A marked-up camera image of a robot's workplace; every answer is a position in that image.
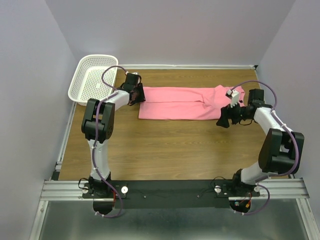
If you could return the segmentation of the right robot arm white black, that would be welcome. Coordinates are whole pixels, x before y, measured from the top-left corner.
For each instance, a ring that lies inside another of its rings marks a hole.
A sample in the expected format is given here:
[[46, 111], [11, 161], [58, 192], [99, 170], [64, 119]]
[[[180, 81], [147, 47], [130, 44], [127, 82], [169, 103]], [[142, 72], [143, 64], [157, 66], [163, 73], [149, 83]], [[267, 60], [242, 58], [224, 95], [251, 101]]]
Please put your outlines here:
[[217, 126], [229, 128], [244, 120], [253, 120], [266, 134], [265, 140], [253, 165], [239, 169], [222, 186], [231, 196], [240, 197], [254, 191], [256, 184], [269, 178], [295, 174], [301, 162], [305, 137], [300, 132], [291, 130], [279, 119], [275, 108], [264, 101], [262, 89], [249, 91], [246, 106], [240, 105], [240, 93], [228, 90], [226, 96], [231, 102], [221, 108]]

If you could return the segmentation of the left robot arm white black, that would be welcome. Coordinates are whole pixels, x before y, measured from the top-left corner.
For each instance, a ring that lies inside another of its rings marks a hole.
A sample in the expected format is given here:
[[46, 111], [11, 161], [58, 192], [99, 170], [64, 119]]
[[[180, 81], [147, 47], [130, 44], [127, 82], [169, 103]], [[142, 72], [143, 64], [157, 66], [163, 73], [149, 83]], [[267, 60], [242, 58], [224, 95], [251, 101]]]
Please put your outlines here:
[[127, 72], [124, 83], [118, 88], [114, 87], [112, 94], [101, 100], [91, 98], [87, 101], [81, 131], [90, 148], [91, 172], [88, 184], [82, 189], [84, 193], [101, 198], [115, 193], [108, 183], [111, 177], [108, 140], [114, 130], [115, 113], [123, 106], [132, 106], [145, 100], [141, 76], [137, 72]]

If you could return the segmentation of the pink t shirt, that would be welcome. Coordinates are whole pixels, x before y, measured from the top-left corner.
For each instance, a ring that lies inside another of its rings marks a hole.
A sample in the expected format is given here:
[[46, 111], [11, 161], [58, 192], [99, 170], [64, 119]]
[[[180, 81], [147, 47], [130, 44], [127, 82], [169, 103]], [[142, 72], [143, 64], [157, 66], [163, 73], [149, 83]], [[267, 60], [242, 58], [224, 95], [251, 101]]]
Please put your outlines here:
[[145, 101], [140, 104], [142, 120], [218, 120], [221, 108], [231, 103], [226, 96], [231, 87], [209, 88], [144, 87]]

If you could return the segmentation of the white plastic laundry basket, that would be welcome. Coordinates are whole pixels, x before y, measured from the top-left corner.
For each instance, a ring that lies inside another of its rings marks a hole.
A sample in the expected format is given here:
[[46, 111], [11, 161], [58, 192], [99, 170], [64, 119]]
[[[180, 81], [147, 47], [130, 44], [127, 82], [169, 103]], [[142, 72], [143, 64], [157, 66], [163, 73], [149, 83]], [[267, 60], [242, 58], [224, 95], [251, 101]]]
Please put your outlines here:
[[86, 106], [87, 101], [91, 98], [102, 100], [110, 95], [113, 90], [104, 82], [114, 86], [117, 69], [108, 70], [105, 74], [103, 72], [118, 63], [118, 59], [112, 55], [90, 54], [84, 56], [73, 74], [68, 89], [69, 99], [81, 106]]

